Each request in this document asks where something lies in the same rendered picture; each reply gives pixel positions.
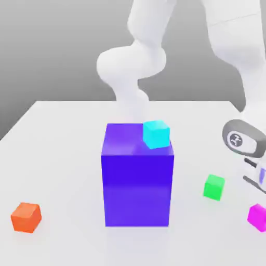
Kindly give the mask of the large purple box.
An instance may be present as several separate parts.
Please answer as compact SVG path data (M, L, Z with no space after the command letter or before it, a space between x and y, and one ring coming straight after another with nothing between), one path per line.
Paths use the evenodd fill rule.
M107 124L101 152L107 227L169 225L174 151L150 149L142 135L142 124Z

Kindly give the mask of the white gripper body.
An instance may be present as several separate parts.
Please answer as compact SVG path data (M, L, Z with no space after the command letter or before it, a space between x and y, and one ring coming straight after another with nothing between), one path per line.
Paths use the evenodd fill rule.
M246 175L243 175L243 190L249 202L266 202L266 191Z

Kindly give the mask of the small green cube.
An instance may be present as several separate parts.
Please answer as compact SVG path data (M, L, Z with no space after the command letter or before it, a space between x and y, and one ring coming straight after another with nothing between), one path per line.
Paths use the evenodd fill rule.
M223 193L225 179L216 175L209 175L204 184L203 196L220 201Z

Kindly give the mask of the small cyan cube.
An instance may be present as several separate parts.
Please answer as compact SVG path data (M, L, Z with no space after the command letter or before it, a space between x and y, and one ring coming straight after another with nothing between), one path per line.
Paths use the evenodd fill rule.
M163 120L143 123L143 142L149 149L170 146L170 127Z

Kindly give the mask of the small orange cube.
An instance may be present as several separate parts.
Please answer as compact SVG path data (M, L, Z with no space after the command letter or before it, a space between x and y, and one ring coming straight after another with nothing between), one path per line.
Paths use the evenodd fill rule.
M11 214L15 231L33 233L42 220L39 204L20 203Z

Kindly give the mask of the small magenta cube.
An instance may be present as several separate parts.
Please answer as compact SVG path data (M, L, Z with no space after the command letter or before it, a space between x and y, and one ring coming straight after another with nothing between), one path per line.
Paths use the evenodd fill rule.
M260 204L250 207L247 221L260 232L266 231L266 208Z

